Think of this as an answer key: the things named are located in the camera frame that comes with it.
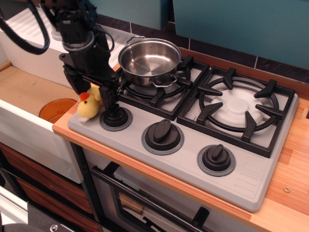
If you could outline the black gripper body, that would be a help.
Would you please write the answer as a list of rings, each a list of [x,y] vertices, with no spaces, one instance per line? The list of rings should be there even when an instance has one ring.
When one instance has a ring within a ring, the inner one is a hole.
[[[68,31],[61,33],[62,45],[67,51],[59,56],[64,69],[76,71],[90,84],[118,88],[119,76],[110,67],[114,44],[109,48],[106,31]]]

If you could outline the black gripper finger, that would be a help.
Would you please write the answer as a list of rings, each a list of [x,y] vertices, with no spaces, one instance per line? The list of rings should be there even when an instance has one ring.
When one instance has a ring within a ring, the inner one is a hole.
[[[100,86],[99,93],[101,95],[103,105],[109,114],[116,113],[117,92],[113,87]]]
[[[76,71],[70,69],[64,69],[64,74],[68,83],[71,85],[72,89],[79,95],[83,92],[87,92],[91,85],[88,81],[83,79],[83,76]]]

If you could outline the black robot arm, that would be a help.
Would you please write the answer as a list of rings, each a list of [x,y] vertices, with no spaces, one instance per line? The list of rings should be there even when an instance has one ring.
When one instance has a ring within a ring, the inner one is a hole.
[[[66,50],[59,56],[64,74],[77,94],[99,86],[106,110],[117,102],[118,75],[109,65],[112,46],[96,23],[96,6],[88,0],[41,0],[38,3],[60,33]]]

